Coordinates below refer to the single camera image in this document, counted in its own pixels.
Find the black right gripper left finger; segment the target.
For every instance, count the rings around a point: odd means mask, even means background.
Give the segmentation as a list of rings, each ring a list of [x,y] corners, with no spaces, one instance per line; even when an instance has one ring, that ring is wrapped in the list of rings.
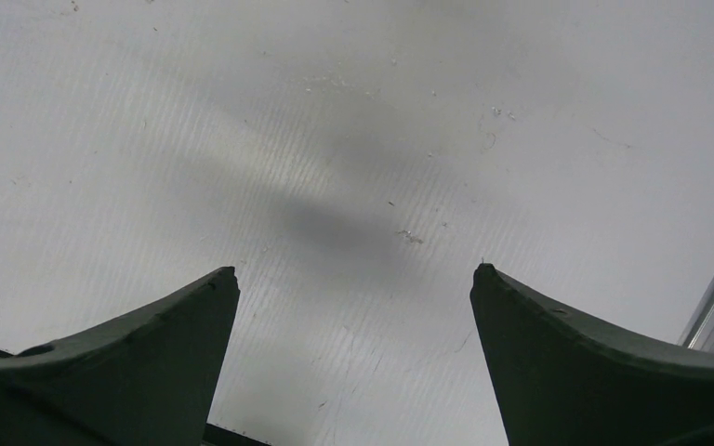
[[[0,445],[198,445],[240,290],[232,267],[0,358]]]

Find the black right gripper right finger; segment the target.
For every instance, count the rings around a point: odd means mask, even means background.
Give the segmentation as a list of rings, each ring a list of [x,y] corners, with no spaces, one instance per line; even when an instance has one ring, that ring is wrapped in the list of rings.
[[[490,264],[469,294],[512,445],[714,445],[714,354],[631,332]]]

